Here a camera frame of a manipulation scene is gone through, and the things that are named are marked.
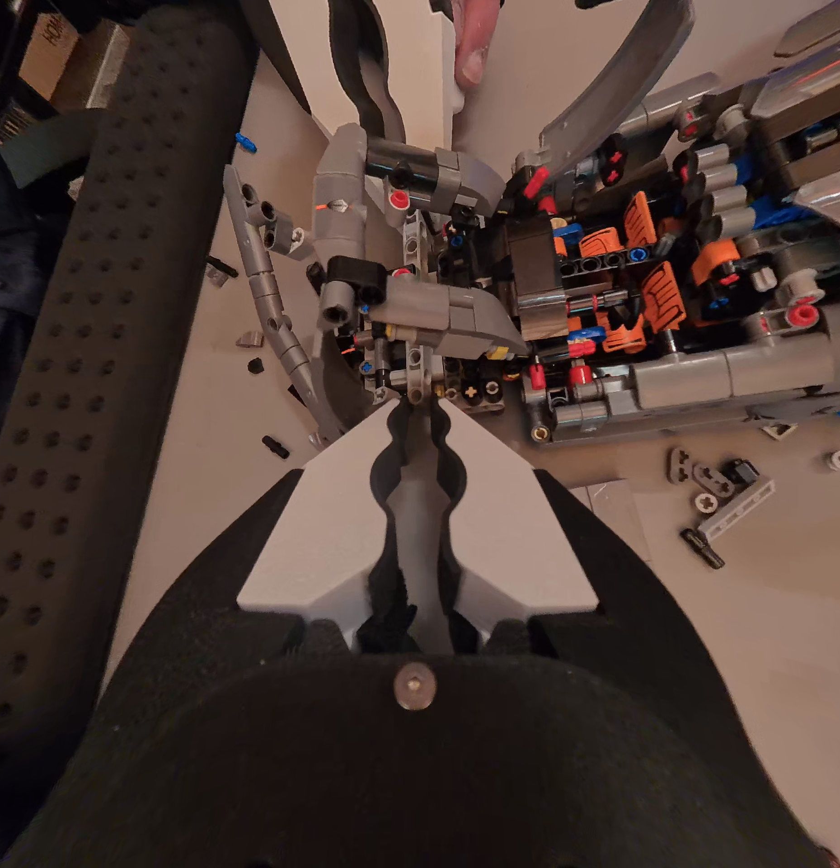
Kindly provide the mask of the cardboard boxes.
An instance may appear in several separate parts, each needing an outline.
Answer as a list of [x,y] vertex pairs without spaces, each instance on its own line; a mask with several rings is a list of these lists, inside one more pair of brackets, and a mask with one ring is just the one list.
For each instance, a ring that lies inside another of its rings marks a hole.
[[80,35],[60,13],[40,14],[23,59],[22,81],[59,113],[104,109],[132,33],[131,27],[106,20]]

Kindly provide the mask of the black and grey lego piece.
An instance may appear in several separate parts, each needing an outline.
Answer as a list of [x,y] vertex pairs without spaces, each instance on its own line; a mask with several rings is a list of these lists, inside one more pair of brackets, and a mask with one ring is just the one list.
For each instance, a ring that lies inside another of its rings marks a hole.
[[330,258],[320,292],[320,317],[327,326],[353,321],[360,307],[377,307],[388,297],[389,275],[382,264],[337,255]]

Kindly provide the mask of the white sticker sheet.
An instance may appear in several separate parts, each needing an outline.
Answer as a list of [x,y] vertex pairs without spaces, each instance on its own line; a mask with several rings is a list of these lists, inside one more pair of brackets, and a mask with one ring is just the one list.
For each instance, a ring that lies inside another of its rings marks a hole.
[[651,551],[638,513],[638,505],[627,480],[617,479],[571,487],[569,492],[618,535],[643,562],[652,566]]

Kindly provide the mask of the person's left hand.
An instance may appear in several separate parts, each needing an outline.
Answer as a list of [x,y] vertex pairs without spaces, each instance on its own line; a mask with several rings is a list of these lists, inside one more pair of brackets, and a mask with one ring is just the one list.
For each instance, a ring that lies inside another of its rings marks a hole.
[[476,88],[482,80],[503,4],[503,1],[451,2],[455,27],[455,82],[462,91]]

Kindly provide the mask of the grey lego car model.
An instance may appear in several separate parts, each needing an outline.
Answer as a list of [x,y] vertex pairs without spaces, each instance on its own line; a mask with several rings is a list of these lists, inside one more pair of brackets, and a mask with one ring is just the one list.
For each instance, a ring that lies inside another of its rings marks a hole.
[[[794,24],[766,75],[651,94],[693,23],[691,2],[648,2],[508,181],[464,153],[335,131],[310,282],[320,299],[337,255],[389,275],[348,324],[319,313],[348,430],[409,401],[406,341],[432,350],[431,397],[468,413],[521,384],[544,445],[840,410],[840,2]],[[415,210],[426,280],[404,265]]]

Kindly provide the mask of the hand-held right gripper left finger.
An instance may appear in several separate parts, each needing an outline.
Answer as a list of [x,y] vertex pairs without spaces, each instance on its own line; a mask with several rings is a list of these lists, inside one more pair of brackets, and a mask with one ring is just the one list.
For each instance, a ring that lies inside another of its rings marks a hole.
[[309,461],[238,595],[249,612],[329,620],[366,652],[411,650],[390,495],[411,405],[392,399]]

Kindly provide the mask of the grey curved lego fender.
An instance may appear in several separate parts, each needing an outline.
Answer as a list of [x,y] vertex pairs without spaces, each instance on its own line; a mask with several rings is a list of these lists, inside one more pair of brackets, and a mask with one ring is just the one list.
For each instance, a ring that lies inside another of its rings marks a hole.
[[244,183],[231,164],[225,165],[222,182],[263,336],[314,418],[317,433],[312,442],[323,450],[349,429],[327,392],[328,385],[335,384],[338,343],[333,331],[317,327],[312,353],[306,354],[284,310],[271,258],[272,253],[295,259],[307,254],[310,236]]

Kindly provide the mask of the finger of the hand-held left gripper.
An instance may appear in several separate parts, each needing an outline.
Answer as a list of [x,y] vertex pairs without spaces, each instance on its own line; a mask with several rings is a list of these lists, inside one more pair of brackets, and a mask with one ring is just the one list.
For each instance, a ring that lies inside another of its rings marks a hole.
[[371,1],[267,3],[312,119],[327,136],[358,123],[384,137],[388,47]]
[[417,147],[451,147],[464,106],[455,82],[456,27],[448,1],[370,1],[382,42],[385,136]]

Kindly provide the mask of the black lego axle pin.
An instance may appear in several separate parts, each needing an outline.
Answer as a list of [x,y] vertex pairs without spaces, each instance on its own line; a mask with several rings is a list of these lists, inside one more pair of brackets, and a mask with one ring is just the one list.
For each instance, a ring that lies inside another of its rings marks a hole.
[[696,528],[682,528],[678,535],[711,569],[721,570],[724,568],[725,561],[720,558],[718,553],[711,547],[709,540],[704,533],[700,532]]

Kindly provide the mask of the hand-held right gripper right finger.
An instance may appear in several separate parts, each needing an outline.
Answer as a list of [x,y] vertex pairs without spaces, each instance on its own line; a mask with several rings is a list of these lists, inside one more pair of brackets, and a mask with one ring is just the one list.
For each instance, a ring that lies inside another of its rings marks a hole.
[[587,613],[599,599],[532,464],[446,399],[430,408],[441,517],[438,593],[454,650],[503,621]]

